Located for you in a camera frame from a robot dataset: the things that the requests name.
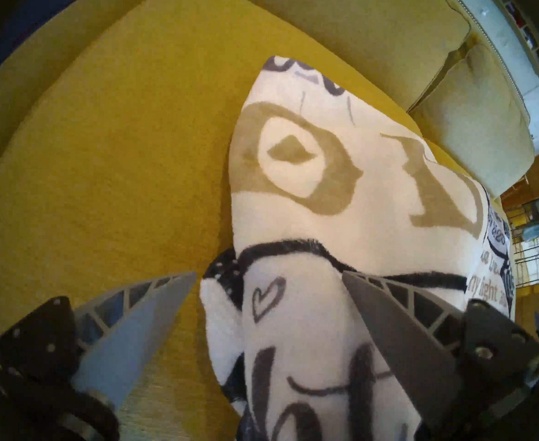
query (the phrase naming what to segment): fabric surface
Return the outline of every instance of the fabric surface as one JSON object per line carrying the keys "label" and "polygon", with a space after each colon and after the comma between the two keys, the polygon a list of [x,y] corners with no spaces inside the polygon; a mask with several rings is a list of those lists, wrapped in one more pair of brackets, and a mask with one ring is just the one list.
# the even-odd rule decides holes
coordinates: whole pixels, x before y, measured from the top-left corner
{"label": "fabric surface", "polygon": [[341,281],[411,283],[509,315],[508,224],[484,188],[305,61],[270,57],[229,153],[234,246],[201,281],[237,440],[412,439],[419,415]]}
{"label": "fabric surface", "polygon": [[535,157],[505,74],[482,44],[469,50],[410,115],[424,137],[449,149],[493,197],[524,175]]}
{"label": "fabric surface", "polygon": [[0,157],[22,120],[92,41],[142,0],[78,0],[0,66]]}
{"label": "fabric surface", "polygon": [[336,53],[407,110],[469,32],[445,0],[249,0]]}
{"label": "fabric surface", "polygon": [[[33,69],[29,43],[56,19],[81,24],[71,9],[7,63],[26,55]],[[47,37],[37,47],[62,47]],[[0,334],[50,297],[67,295],[76,307],[151,276],[202,275],[231,246],[231,134],[275,53],[306,60],[419,132],[357,71],[246,0],[144,1],[62,70],[24,120],[8,100],[23,85],[12,90],[16,78],[2,66],[0,120],[20,126],[0,159]],[[238,418],[218,388],[204,323],[195,288],[118,413],[123,439],[234,436]]]}
{"label": "fabric surface", "polygon": [[0,31],[0,65],[32,33],[75,0],[24,0]]}

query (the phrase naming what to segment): bolt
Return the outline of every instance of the bolt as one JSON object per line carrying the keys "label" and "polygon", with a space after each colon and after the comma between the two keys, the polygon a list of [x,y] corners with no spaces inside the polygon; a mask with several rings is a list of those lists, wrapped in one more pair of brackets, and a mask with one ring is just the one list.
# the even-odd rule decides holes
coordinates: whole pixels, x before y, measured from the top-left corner
{"label": "bolt", "polygon": [[486,346],[478,346],[476,348],[476,354],[482,359],[492,359],[492,357],[494,357],[494,353],[492,352],[492,350],[490,348],[487,348]]}

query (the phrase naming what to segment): screw hole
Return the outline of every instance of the screw hole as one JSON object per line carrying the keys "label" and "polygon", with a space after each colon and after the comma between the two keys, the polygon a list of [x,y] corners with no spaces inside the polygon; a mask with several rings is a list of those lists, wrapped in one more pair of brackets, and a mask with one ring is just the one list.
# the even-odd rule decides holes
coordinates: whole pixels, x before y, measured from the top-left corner
{"label": "screw hole", "polygon": [[512,332],[512,339],[518,341],[519,343],[526,343],[528,341],[528,337],[520,331]]}
{"label": "screw hole", "polygon": [[478,356],[481,359],[490,360],[492,357],[494,357],[494,353],[492,350],[487,346],[478,346],[475,349],[476,356]]}

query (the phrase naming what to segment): yellow couch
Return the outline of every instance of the yellow couch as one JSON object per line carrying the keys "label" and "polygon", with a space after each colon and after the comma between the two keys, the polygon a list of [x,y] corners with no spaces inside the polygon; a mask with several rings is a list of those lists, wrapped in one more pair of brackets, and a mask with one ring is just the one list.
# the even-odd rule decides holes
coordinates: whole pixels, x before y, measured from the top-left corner
{"label": "yellow couch", "polygon": [[[128,12],[93,17],[74,37],[96,2],[76,2],[0,69],[0,333],[56,295],[78,306],[134,280],[201,275],[230,246],[228,145],[270,55],[309,63],[420,134],[353,67],[246,0],[125,2]],[[55,37],[63,34],[70,39]],[[51,49],[67,56],[34,65]],[[11,81],[27,68],[30,89]],[[234,436],[237,416],[210,367],[197,288],[119,417],[123,439]]]}

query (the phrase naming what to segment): beige cushion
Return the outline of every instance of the beige cushion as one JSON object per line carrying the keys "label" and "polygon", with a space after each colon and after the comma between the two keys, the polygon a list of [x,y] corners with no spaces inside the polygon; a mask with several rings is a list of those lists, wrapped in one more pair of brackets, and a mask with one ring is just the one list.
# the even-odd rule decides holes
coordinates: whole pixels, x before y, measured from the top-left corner
{"label": "beige cushion", "polygon": [[523,112],[491,49],[475,45],[411,113],[423,137],[449,152],[492,196],[531,166]]}
{"label": "beige cushion", "polygon": [[404,110],[469,32],[445,0],[249,1],[337,54]]}

